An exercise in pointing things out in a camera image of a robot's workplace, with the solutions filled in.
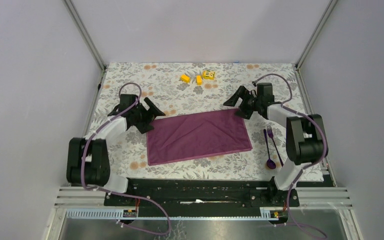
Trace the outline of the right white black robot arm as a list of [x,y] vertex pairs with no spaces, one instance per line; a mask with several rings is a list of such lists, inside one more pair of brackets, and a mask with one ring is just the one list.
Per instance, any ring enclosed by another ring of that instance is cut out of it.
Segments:
[[241,85],[223,105],[234,107],[241,103],[236,115],[250,119],[258,113],[266,120],[276,122],[286,130],[285,149],[287,159],[281,170],[270,179],[265,197],[273,206],[281,205],[296,186],[304,169],[323,159],[328,153],[327,140],[320,115],[306,115],[294,111],[275,100],[273,85],[256,83],[255,91]]

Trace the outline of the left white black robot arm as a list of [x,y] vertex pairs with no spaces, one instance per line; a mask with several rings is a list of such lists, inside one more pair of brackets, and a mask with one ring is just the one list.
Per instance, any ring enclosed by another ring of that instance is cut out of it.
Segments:
[[121,94],[102,126],[89,136],[69,141],[66,166],[69,183],[116,193],[116,199],[124,206],[134,202],[135,192],[128,187],[128,179],[111,172],[109,147],[130,127],[136,127],[141,134],[152,131],[155,118],[165,115],[148,97],[144,102],[147,106],[135,94]]

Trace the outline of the purple cloth napkin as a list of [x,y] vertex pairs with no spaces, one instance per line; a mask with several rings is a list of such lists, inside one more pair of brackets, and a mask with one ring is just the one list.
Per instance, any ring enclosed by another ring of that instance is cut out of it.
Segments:
[[148,165],[156,166],[252,150],[236,109],[157,119],[146,134]]

